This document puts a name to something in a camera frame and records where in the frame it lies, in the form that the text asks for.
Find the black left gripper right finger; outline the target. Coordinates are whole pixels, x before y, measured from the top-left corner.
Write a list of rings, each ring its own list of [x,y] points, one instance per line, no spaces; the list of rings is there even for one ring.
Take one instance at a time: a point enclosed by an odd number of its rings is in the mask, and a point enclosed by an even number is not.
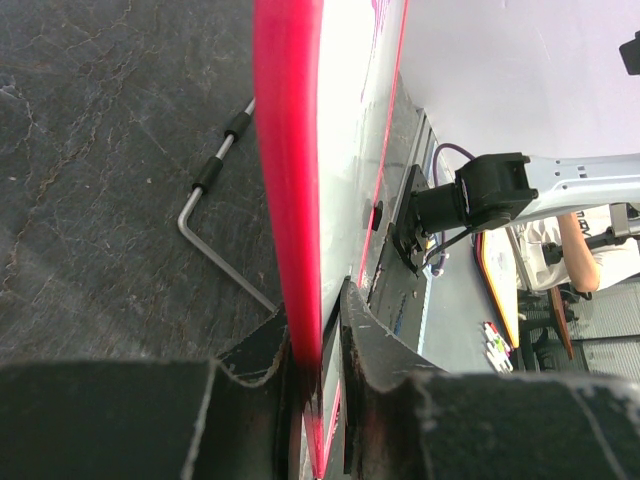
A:
[[[344,470],[354,479],[635,479],[639,387],[590,374],[452,374],[357,286],[339,297]]]

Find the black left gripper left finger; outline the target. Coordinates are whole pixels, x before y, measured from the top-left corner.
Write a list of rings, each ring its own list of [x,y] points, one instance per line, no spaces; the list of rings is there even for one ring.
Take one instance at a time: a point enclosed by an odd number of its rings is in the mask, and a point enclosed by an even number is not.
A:
[[[287,320],[220,358],[1,368],[5,479],[292,479],[301,414]]]

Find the pink framed whiteboard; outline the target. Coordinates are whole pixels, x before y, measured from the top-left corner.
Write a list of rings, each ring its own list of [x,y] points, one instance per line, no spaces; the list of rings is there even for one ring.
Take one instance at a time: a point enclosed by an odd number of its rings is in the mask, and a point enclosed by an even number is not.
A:
[[[407,11],[404,1],[254,5],[255,125],[315,479],[340,407],[340,291],[371,272]]]

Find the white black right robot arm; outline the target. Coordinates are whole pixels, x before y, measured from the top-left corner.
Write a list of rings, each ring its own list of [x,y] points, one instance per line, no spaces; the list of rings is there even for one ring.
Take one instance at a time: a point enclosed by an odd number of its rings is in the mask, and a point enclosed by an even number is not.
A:
[[[521,153],[479,156],[452,182],[430,187],[411,167],[391,239],[404,264],[419,273],[437,254],[467,235],[600,205],[611,225],[590,248],[639,237],[628,205],[639,200],[639,156],[554,159]]]

